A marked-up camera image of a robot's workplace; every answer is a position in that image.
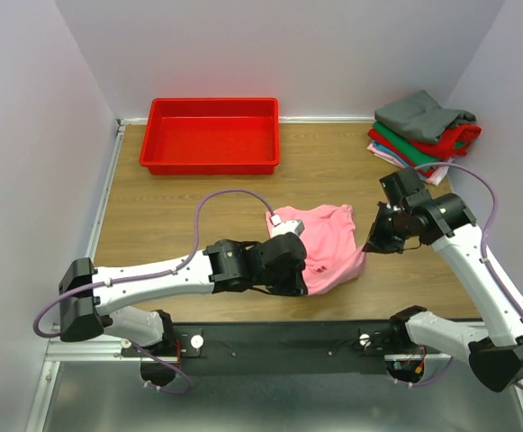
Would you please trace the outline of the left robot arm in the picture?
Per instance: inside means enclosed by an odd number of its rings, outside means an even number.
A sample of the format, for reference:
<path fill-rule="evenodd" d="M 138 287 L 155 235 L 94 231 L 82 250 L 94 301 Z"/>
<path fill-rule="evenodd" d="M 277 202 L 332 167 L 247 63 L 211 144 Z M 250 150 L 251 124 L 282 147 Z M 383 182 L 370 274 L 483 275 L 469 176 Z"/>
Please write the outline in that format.
<path fill-rule="evenodd" d="M 287 232 L 264 242 L 222 239 L 193 256 L 146 265 L 94 267 L 90 258 L 79 258 L 59 283 L 59 337 L 82 342 L 107 334 L 161 356 L 173 342 L 171 319 L 162 310 L 145 312 L 136 304 L 258 287 L 270 295 L 303 296 L 306 257 L 301 239 Z"/>

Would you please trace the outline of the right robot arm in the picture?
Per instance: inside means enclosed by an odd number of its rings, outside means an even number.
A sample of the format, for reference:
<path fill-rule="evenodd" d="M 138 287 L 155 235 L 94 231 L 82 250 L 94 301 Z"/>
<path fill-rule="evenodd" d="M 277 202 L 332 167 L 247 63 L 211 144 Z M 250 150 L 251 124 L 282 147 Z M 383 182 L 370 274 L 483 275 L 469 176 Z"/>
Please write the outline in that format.
<path fill-rule="evenodd" d="M 386 328 L 360 338 L 365 351 L 397 354 L 415 346 L 436 349 L 468 364 L 478 381 L 503 392 L 523 380 L 523 296 L 482 245 L 484 233 L 454 193 L 415 193 L 380 202 L 364 250 L 402 253 L 416 238 L 442 257 L 479 311 L 484 327 L 443 319 L 421 306 L 395 313 Z"/>

